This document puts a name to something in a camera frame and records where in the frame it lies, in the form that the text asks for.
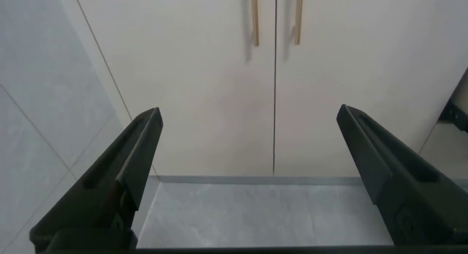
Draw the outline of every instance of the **gold handle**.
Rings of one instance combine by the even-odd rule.
[[[302,24],[302,1],[296,0],[295,2],[295,39],[294,44],[298,45],[301,43],[301,24]]]
[[[258,0],[252,0],[252,22],[254,24],[254,46],[260,45],[260,35],[258,34]]]

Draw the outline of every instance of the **tile grout line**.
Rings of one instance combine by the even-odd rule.
[[[28,115],[26,114],[26,112],[24,112],[24,110],[19,106],[19,104],[16,103],[15,99],[13,99],[12,95],[7,91],[7,89],[5,89],[2,85],[0,85],[0,88],[2,88],[5,93],[7,94],[7,96],[12,100],[12,102],[16,105],[16,107],[21,111],[21,113],[26,117],[26,119],[28,120],[29,123],[31,123],[32,127],[37,131],[37,133],[39,134],[39,136],[41,136],[41,138],[44,140],[44,142],[52,149],[53,153],[58,157],[58,159],[61,161],[61,163],[64,164],[65,168],[67,170],[69,170],[67,164],[65,163],[65,161],[60,157],[59,153],[52,147],[52,145],[50,145],[49,141],[44,137],[44,135],[40,132],[40,130],[36,127],[36,125],[32,122],[32,120],[28,117]]]
[[[130,121],[132,121],[132,115],[130,114],[130,111],[129,111],[128,107],[127,107],[127,104],[125,103],[124,98],[122,97],[122,93],[120,92],[120,88],[117,86],[117,82],[116,82],[116,79],[114,79],[114,75],[113,75],[112,71],[110,71],[110,67],[109,67],[109,64],[107,63],[107,59],[104,57],[104,53],[102,52],[101,46],[99,46],[99,43],[97,42],[96,35],[94,35],[93,29],[91,28],[91,24],[89,23],[88,18],[86,17],[85,11],[83,10],[83,7],[81,6],[80,0],[76,0],[76,2],[78,3],[78,6],[80,7],[80,10],[81,10],[81,13],[83,14],[83,17],[85,18],[86,25],[88,25],[89,31],[93,35],[94,42],[96,43],[96,46],[99,49],[99,52],[101,53],[101,57],[104,60],[105,66],[107,67],[107,71],[109,71],[109,74],[110,74],[110,77],[112,78],[112,81],[114,82],[114,86],[116,86],[118,95],[120,96],[120,98],[121,98],[121,100],[122,100],[122,102],[124,104],[124,107],[127,110],[127,113],[129,114]]]
[[[41,207],[44,205],[44,203],[46,202],[47,199],[49,199],[49,197],[52,195],[52,193],[56,190],[56,188],[60,185],[60,183],[65,179],[65,176],[67,176],[68,173],[71,173],[70,170],[68,170],[61,178],[60,180],[57,182],[57,184],[52,188],[52,190],[47,194],[47,196],[44,198],[44,200],[42,200],[42,203],[36,208],[36,210],[34,210],[34,212],[32,213],[32,215],[27,219],[27,221],[24,223],[23,226],[21,226],[20,230],[18,232],[15,233],[15,236],[13,237],[12,240],[10,240],[8,242],[8,244],[5,246],[5,248],[0,252],[0,254],[3,254],[5,251],[7,251],[8,247],[17,239],[17,237],[20,235],[21,231],[26,227],[26,225],[28,225],[29,222],[32,221],[32,217],[39,211],[39,209],[41,209]]]
[[[72,170],[73,166],[75,166],[75,164],[78,162],[78,160],[81,158],[81,156],[85,153],[86,149],[93,143],[94,139],[96,139],[96,137],[98,136],[98,134],[102,131],[102,129],[104,129],[104,127],[107,125],[107,123],[110,121],[110,119],[112,119],[112,117],[116,114],[116,111],[113,110],[113,112],[111,113],[111,115],[105,120],[104,124],[98,129],[98,131],[96,132],[96,134],[93,136],[93,138],[91,138],[91,140],[86,144],[85,148],[81,151],[80,155],[78,155],[78,157],[76,158],[76,160],[71,164],[70,166],[70,170]]]
[[[144,230],[146,228],[146,221],[148,220],[149,214],[151,213],[151,210],[153,209],[154,204],[156,203],[156,197],[158,196],[158,192],[159,192],[159,189],[160,189],[161,186],[162,186],[162,182],[159,182],[158,188],[156,188],[156,192],[154,193],[154,198],[153,198],[153,201],[151,202],[151,206],[148,209],[148,214],[146,215],[145,221],[143,221],[143,227],[141,228],[141,231],[138,234],[138,238],[141,237],[141,234],[144,232]]]

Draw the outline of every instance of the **gray tile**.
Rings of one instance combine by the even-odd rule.
[[[316,245],[393,244],[364,186],[315,186],[309,205]]]
[[[19,232],[67,167],[0,88],[0,250]]]
[[[105,126],[97,133],[85,151],[72,166],[72,172],[80,178],[97,158],[109,147],[109,145],[124,130],[117,115],[112,115]]]
[[[71,166],[113,112],[59,0],[0,0],[0,84]]]
[[[137,237],[140,236],[143,226],[145,224],[146,218],[149,213],[149,209],[153,205],[153,200],[156,195],[156,192],[159,187],[159,180],[155,176],[149,176],[146,181],[145,192],[141,198],[141,204],[138,211],[135,213],[133,218],[132,230],[135,232]]]
[[[392,241],[360,186],[161,183],[138,247],[317,244]]]
[[[29,241],[29,231],[33,228],[50,209],[60,200],[68,189],[76,182],[76,178],[69,172],[60,181],[53,192],[44,201],[32,218],[21,229],[18,236],[8,245],[3,254],[33,254],[34,245]]]

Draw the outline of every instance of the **cabinet base trim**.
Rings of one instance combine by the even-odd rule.
[[[331,184],[363,185],[360,177],[285,177],[285,176],[158,176],[161,182],[189,184]],[[452,179],[468,187],[468,179]]]

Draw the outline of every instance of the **cabinet door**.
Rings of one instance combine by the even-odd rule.
[[[277,0],[275,175],[357,176],[346,103],[419,152],[468,65],[468,0]]]
[[[134,118],[160,107],[165,176],[271,176],[275,0],[78,0]]]

